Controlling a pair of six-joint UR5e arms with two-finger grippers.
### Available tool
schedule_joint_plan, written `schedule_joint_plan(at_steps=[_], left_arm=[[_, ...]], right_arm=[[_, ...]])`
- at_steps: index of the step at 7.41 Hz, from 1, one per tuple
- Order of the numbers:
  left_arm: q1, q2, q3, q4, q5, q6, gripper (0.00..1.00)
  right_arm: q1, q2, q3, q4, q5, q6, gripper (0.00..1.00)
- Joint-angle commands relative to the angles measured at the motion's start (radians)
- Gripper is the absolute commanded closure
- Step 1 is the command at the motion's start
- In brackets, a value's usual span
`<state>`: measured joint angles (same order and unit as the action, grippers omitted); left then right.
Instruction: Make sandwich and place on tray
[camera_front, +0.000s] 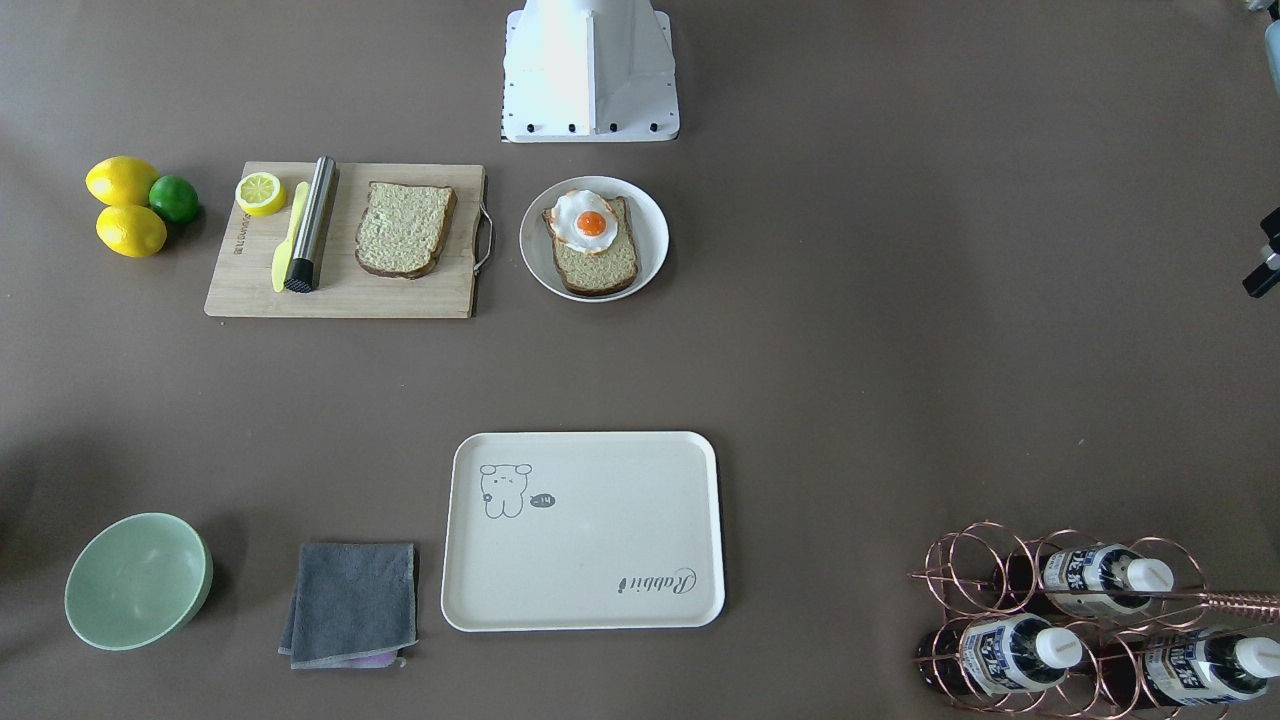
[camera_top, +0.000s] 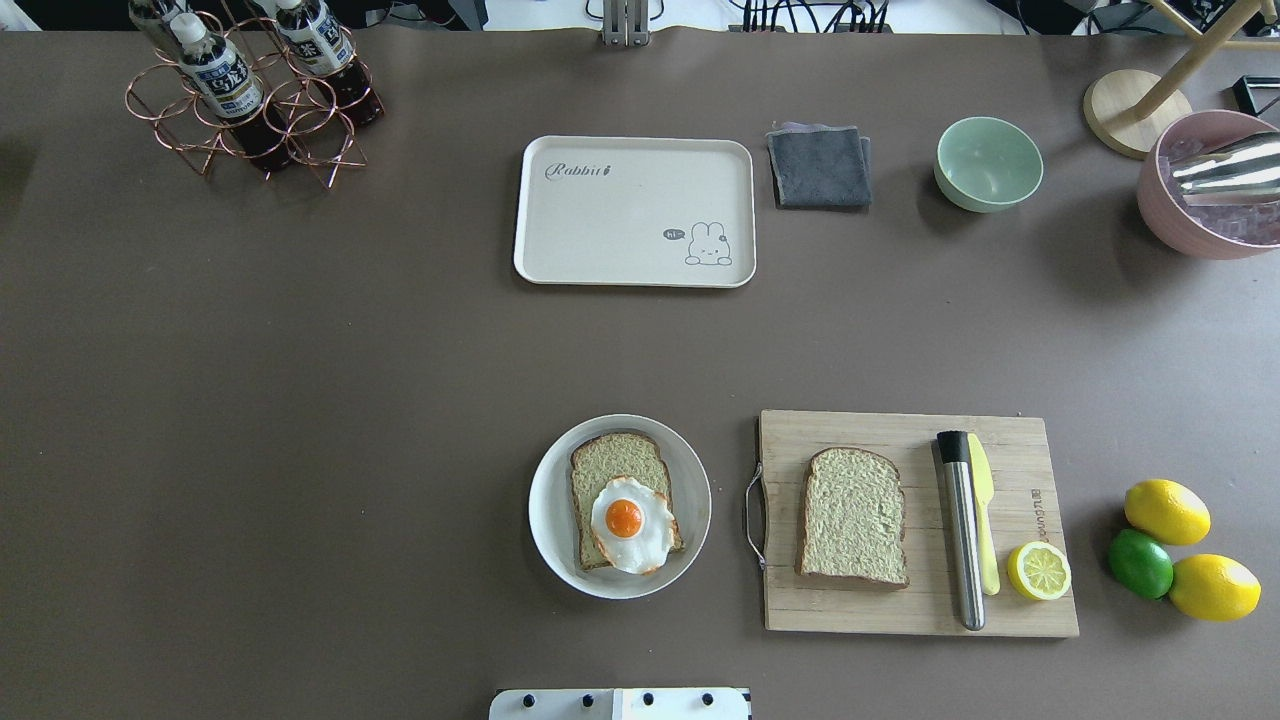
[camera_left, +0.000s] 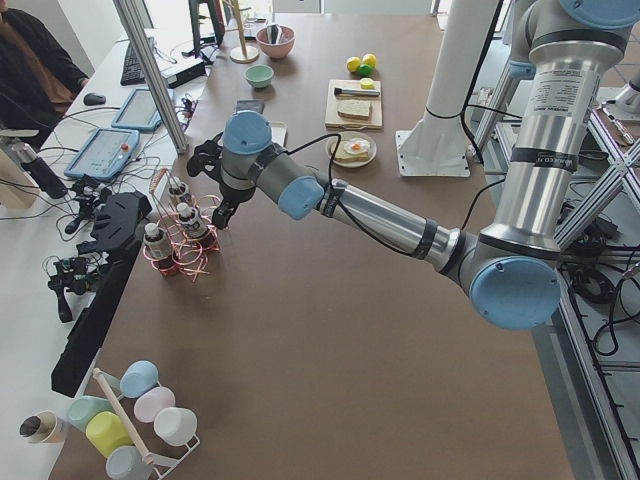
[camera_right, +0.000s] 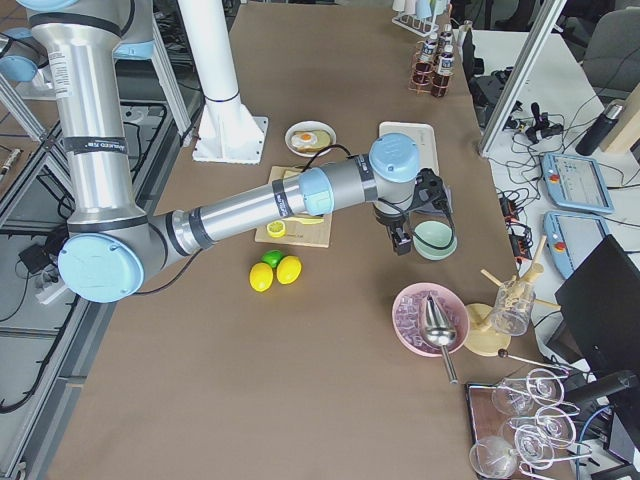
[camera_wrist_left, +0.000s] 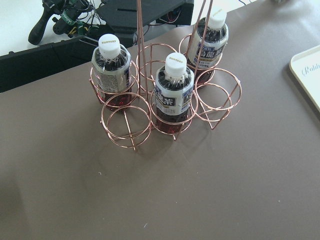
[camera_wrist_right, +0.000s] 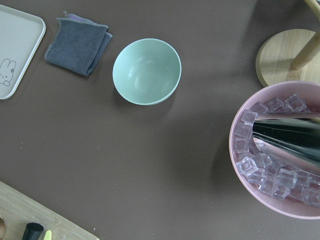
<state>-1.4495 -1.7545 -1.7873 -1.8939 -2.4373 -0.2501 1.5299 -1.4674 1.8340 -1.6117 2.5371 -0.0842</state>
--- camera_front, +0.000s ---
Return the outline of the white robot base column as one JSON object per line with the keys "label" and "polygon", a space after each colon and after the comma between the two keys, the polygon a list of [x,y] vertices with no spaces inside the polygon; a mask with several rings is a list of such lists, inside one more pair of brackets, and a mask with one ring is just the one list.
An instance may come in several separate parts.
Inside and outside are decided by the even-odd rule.
{"label": "white robot base column", "polygon": [[506,18],[500,137],[639,143],[678,137],[671,19],[649,1],[527,1]]}

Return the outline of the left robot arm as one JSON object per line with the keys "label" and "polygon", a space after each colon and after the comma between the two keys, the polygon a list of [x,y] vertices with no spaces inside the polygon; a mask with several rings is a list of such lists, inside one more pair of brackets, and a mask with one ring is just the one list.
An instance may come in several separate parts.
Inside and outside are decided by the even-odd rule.
{"label": "left robot arm", "polygon": [[[1263,32],[1263,45],[1275,90],[1279,91],[1277,1],[1242,1],[1242,4],[1248,12],[1265,12],[1270,18],[1268,27]],[[1263,297],[1279,283],[1279,208],[1260,222],[1260,228],[1267,238],[1261,249],[1262,263],[1242,281],[1242,286],[1252,299]]]}

